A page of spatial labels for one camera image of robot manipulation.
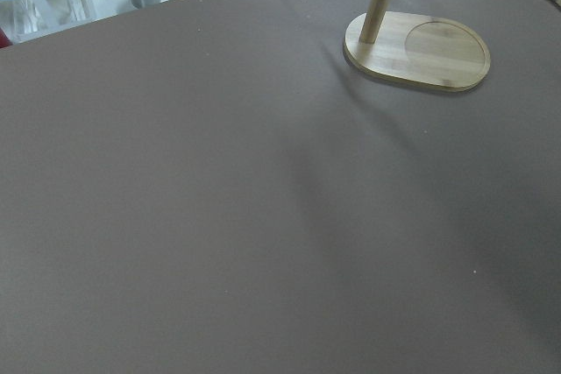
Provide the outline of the wooden cup rack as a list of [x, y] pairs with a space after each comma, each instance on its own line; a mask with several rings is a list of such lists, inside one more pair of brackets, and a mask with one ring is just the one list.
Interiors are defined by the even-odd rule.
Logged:
[[360, 72], [385, 81], [462, 92], [486, 77], [491, 55], [470, 27], [433, 16], [389, 11], [370, 0], [345, 31], [344, 55]]

